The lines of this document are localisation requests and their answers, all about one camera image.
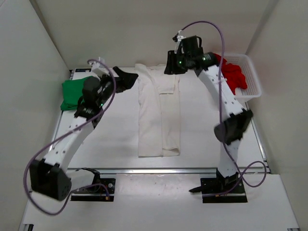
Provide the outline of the white t-shirt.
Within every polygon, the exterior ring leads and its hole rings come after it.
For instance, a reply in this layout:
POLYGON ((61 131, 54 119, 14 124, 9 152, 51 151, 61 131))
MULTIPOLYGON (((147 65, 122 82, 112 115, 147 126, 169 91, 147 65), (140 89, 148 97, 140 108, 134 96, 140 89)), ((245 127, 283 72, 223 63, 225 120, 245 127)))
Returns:
POLYGON ((166 75, 163 65, 135 64, 139 91, 138 156, 180 154, 180 77, 166 75))

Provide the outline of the green t-shirt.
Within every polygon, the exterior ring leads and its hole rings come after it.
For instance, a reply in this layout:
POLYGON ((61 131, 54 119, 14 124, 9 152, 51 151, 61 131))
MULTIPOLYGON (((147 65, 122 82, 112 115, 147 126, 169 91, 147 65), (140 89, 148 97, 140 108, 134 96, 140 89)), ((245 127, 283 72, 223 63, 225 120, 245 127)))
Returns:
POLYGON ((83 84, 88 78, 66 80, 62 83, 63 102, 60 106, 62 111, 77 109, 78 100, 82 96, 83 84))

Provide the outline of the red t-shirt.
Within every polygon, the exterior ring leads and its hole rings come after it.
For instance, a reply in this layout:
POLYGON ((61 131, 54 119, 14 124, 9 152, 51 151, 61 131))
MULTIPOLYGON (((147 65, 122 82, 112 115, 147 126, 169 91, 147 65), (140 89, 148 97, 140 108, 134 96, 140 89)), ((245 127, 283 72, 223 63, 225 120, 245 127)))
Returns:
POLYGON ((237 88, 242 90, 247 89, 248 85, 246 83, 245 75, 242 73, 242 70, 238 65, 228 63, 224 58, 221 72, 224 78, 227 80, 227 84, 234 95, 237 88))

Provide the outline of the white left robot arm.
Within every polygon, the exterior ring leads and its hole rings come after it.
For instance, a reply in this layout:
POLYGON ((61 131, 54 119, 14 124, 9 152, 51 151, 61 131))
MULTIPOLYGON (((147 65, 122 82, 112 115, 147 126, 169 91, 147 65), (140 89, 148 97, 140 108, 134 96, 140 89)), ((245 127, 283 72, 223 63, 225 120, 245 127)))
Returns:
POLYGON ((138 74, 128 73, 119 67, 100 70, 95 76, 80 80, 77 108, 68 132, 56 139, 53 148, 40 160, 30 161, 26 174, 30 175, 31 188, 57 201, 85 187, 95 193, 101 187, 100 174, 93 168, 83 167, 67 173, 68 166, 82 142, 94 131, 115 94, 133 87, 138 74))

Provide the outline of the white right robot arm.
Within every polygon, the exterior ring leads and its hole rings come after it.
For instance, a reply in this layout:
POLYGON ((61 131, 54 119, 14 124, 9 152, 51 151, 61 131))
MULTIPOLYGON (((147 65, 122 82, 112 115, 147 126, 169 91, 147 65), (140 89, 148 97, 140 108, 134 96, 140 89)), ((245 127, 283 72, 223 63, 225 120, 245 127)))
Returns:
POLYGON ((218 106, 219 123, 214 127, 214 134, 221 148, 216 187, 221 192, 228 192, 239 176, 236 168, 238 148, 253 113, 236 100, 222 74, 223 59, 218 59, 212 52, 205 53, 199 36, 175 35, 173 40, 176 47, 167 53, 164 73, 180 75, 193 70, 218 106))

